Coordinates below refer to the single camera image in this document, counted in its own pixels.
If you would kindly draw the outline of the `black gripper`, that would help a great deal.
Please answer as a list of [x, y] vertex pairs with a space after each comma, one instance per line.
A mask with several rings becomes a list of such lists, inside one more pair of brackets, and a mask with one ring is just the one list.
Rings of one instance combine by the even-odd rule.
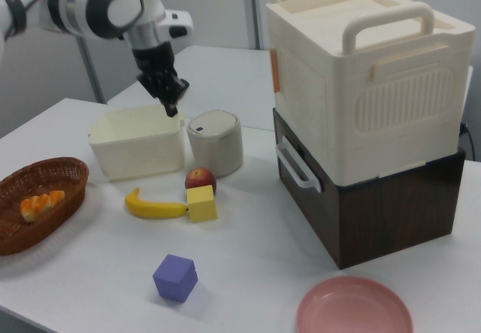
[[[168, 117], [177, 115], [176, 102], [184, 96], [189, 88], [189, 82], [177, 76], [171, 42], [164, 42], [157, 47], [145, 50], [136, 49], [132, 53], [140, 70], [137, 80], [153, 98], [161, 102]], [[163, 73], [175, 76], [174, 91]]]

